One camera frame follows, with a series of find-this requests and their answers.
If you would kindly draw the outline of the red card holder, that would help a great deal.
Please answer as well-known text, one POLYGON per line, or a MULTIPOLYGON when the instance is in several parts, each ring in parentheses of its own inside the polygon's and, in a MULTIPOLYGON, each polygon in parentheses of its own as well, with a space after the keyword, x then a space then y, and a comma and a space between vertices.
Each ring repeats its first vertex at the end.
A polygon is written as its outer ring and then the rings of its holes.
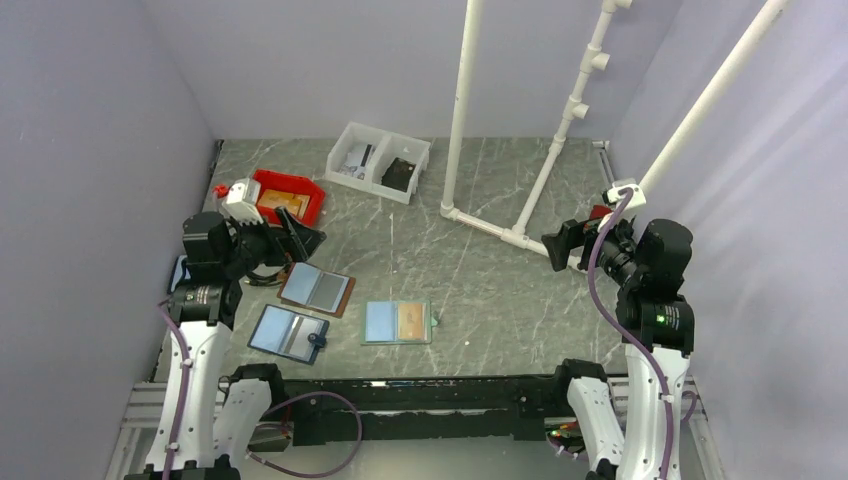
POLYGON ((600 230, 602 226, 607 222, 608 218, 612 215, 612 213, 613 209, 609 208, 608 206, 594 205, 592 210, 590 211, 589 218, 586 220, 584 230, 600 230))

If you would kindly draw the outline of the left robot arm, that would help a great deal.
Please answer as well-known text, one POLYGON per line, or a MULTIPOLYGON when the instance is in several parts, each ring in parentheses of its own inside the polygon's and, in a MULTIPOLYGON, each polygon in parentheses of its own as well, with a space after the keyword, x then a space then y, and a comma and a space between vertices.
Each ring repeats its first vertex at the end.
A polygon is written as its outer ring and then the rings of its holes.
POLYGON ((278 367, 241 366, 217 403, 241 281, 260 266, 308 260, 325 233, 288 211, 278 224, 240 222, 215 211, 183 223, 187 278, 159 305, 172 352, 161 418, 140 479, 237 479, 261 419, 279 417, 287 392, 278 367))

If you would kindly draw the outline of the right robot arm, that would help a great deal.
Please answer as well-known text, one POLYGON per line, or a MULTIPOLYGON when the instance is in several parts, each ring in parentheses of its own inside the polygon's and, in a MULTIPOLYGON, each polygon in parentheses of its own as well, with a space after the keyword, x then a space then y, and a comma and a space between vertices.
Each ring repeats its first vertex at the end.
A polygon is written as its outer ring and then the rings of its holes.
POLYGON ((557 411, 576 416, 590 479, 678 479, 684 383, 694 350, 694 312, 680 294, 692 233, 668 219, 651 221, 639 241, 623 221, 601 238, 600 220, 563 223, 542 243, 556 271, 572 250, 618 286, 614 328, 627 357, 628 403, 621 423, 603 367, 566 360, 551 388, 557 411))

